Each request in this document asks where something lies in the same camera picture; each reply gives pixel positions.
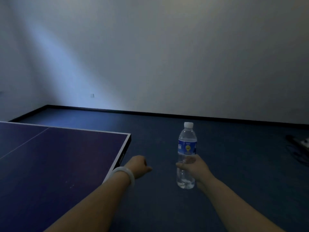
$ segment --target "black baseboard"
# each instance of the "black baseboard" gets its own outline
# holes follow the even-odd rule
[[[24,114],[24,115],[22,115],[22,116],[19,116],[19,117],[15,118],[15,119],[13,119],[13,120],[10,120],[10,122],[19,122],[19,121],[22,121],[22,120],[25,119],[25,118],[28,118],[28,117],[33,116],[33,115],[35,115],[35,114],[37,114],[37,113],[39,113],[39,112],[41,112],[41,111],[44,111],[45,109],[48,108],[48,106],[49,106],[49,105],[45,105],[45,106],[43,106],[43,107],[40,107],[40,108],[38,108],[38,109],[35,109],[35,110],[31,111],[31,112],[28,112],[28,113],[26,113],[26,114]]]
[[[309,129],[307,124],[292,124],[292,123],[282,123],[282,122],[270,122],[270,121],[255,121],[255,120],[240,120],[240,119],[228,119],[228,118],[215,118],[215,117],[203,117],[203,116],[186,116],[186,115],[173,115],[173,114],[161,114],[161,113],[150,113],[150,112],[136,112],[136,111],[120,111],[120,110],[107,110],[107,109],[96,109],[96,108],[84,108],[84,107],[70,107],[70,106],[58,106],[58,105],[45,105],[39,109],[32,112],[24,114],[17,117],[11,122],[19,122],[27,117],[33,116],[45,109],[70,109],[70,110],[81,110],[81,111],[96,111],[96,112],[106,112],[106,113],[121,113],[129,115],[139,115],[139,116],[156,116],[156,117],[168,117],[168,118],[179,118],[187,120],[206,120],[206,121],[217,121],[217,122],[229,122],[229,123],[240,123],[240,124],[251,124],[251,125],[268,125],[268,126],[283,126],[298,129]]]

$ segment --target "water bottle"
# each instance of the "water bottle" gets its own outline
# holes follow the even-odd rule
[[[184,130],[180,133],[178,139],[178,162],[184,163],[189,155],[195,155],[197,138],[193,131],[193,123],[185,122]],[[195,185],[195,179],[188,171],[177,168],[177,184],[183,189],[192,189]]]

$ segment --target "blue floor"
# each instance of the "blue floor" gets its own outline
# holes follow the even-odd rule
[[[177,140],[184,119],[47,109],[23,123],[125,132],[122,162],[144,155],[153,171],[124,196],[110,231],[226,231],[210,201],[176,184]],[[197,153],[213,174],[286,231],[308,231],[309,167],[287,151],[285,135],[309,130],[214,121],[194,122]]]

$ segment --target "purple table surface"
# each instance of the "purple table surface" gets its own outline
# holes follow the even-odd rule
[[[102,184],[131,139],[3,122],[0,137],[0,231],[45,230]]]

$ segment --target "white wall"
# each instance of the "white wall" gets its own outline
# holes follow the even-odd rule
[[[22,48],[14,15],[5,0],[0,0],[0,121],[46,105],[34,74]]]
[[[11,4],[54,104],[308,124],[308,1]]]

